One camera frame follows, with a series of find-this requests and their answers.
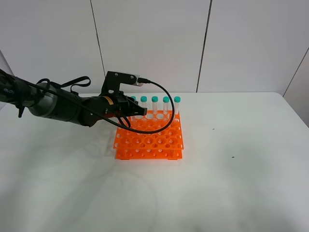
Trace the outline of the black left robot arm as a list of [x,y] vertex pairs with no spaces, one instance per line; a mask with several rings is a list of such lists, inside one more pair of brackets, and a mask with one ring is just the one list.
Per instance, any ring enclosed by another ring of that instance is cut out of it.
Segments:
[[64,88],[89,86],[91,81],[87,76],[64,84],[44,78],[34,85],[1,71],[0,100],[14,105],[19,117],[28,108],[34,116],[92,127],[105,118],[127,119],[147,114],[146,108],[120,90],[121,84],[138,85],[138,78],[133,74],[108,71],[98,96],[80,97],[77,92]]

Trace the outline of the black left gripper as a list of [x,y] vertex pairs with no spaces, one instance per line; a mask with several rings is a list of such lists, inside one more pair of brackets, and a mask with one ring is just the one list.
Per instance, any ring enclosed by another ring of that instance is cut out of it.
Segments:
[[99,95],[99,99],[103,102],[103,106],[100,107],[99,113],[106,118],[142,115],[143,108],[138,105],[137,101],[134,101],[130,96],[124,93],[119,96],[113,94]]

